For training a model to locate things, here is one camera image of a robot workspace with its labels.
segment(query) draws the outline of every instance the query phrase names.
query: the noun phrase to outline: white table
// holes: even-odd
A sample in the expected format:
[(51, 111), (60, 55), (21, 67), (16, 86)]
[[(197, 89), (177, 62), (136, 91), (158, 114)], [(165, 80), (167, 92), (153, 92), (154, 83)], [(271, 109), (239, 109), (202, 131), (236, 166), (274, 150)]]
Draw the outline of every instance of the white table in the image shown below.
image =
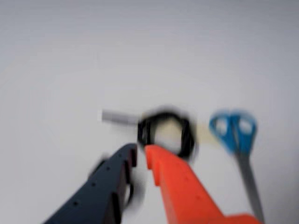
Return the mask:
[[(172, 104), (208, 124), (218, 109), (258, 120), (251, 164), (265, 220), (299, 220), (298, 1), (0, 2), (0, 223), (41, 223), (134, 129), (102, 108)], [(124, 224), (166, 223), (139, 151), (142, 206)], [(193, 164), (224, 214), (252, 213), (237, 164), (200, 145)]]

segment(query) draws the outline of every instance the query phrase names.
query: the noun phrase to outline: orange plastic part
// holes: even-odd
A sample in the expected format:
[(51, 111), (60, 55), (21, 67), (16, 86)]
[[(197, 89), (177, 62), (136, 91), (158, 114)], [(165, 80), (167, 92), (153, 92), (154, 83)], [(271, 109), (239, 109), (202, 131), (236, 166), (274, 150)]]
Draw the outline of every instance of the orange plastic part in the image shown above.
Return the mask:
[(259, 224), (242, 214), (225, 217), (201, 185), (188, 163), (168, 150), (145, 147), (148, 169), (153, 170), (155, 185), (160, 186), (170, 224)]

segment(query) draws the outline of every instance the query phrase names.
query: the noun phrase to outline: scissors blade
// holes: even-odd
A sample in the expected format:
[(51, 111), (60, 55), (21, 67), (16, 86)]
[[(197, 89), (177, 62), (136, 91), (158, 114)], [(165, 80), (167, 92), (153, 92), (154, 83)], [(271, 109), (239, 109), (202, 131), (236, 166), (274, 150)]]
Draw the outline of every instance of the scissors blade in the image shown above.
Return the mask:
[(249, 163), (249, 156), (247, 154), (236, 154), (236, 158), (254, 215), (258, 220), (264, 223), (262, 204), (258, 196), (256, 182)]

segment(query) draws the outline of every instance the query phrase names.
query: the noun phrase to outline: blue scissors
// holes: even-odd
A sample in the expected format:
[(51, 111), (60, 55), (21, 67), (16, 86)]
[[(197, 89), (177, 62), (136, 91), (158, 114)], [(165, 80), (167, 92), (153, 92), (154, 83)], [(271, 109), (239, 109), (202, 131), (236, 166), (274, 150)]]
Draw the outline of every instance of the blue scissors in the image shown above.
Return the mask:
[[(221, 122), (225, 124), (222, 129), (218, 127)], [(250, 151), (256, 135), (255, 119), (244, 112), (232, 114), (220, 112), (211, 118), (209, 128), (237, 159), (252, 210), (255, 216), (264, 223), (262, 205), (249, 162)]]

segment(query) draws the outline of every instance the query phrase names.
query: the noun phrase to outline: scissors handle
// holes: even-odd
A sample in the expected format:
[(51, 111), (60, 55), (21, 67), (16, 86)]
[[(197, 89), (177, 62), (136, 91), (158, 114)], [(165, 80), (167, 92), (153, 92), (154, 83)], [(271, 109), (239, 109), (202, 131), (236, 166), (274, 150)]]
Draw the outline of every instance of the scissors handle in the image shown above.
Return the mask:
[[(232, 114), (230, 119), (231, 123), (233, 124), (233, 128), (236, 131), (240, 153), (249, 154), (256, 136), (256, 121), (247, 113)], [(241, 120), (250, 125), (247, 132), (241, 127)]]
[[(226, 131), (223, 133), (217, 129), (217, 122), (220, 120), (227, 124)], [(250, 125), (248, 132), (241, 128), (241, 120)], [(232, 115), (218, 113), (211, 118), (209, 127), (211, 132), (227, 146), (230, 152), (249, 155), (256, 134), (256, 122), (250, 115), (246, 113)]]
[[(226, 130), (224, 132), (220, 132), (217, 128), (217, 122), (220, 120), (226, 123)], [(214, 115), (210, 120), (209, 128), (211, 132), (227, 146), (231, 153), (235, 153), (238, 150), (229, 114), (218, 113)]]

